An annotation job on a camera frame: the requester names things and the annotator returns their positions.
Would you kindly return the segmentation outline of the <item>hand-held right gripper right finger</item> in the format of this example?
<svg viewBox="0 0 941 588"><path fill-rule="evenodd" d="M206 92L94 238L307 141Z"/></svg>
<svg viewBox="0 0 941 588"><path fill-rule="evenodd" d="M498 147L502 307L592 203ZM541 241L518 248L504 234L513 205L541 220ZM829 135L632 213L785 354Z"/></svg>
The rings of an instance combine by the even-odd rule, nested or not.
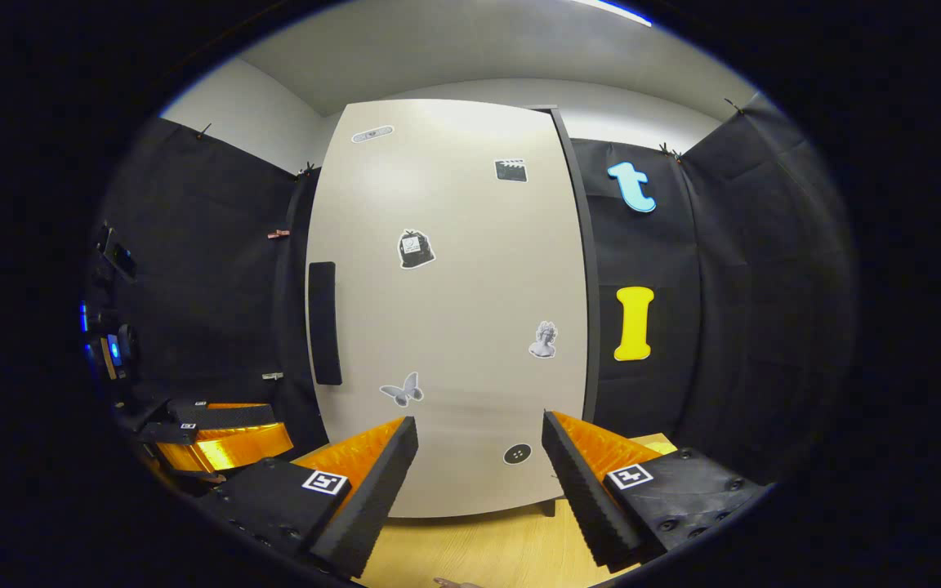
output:
<svg viewBox="0 0 941 588"><path fill-rule="evenodd" d="M622 572L682 555L768 495L697 449L660 452L557 411L542 447L596 564Z"/></svg>

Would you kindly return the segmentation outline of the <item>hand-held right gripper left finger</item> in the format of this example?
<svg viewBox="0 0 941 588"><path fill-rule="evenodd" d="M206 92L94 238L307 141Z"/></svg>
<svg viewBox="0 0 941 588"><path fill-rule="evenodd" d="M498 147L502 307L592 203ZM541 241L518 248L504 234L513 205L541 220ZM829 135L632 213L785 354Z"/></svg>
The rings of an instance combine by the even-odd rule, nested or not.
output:
<svg viewBox="0 0 941 588"><path fill-rule="evenodd" d="M277 559L361 577L417 450L415 418L395 418L312 457L261 459L195 507Z"/></svg>

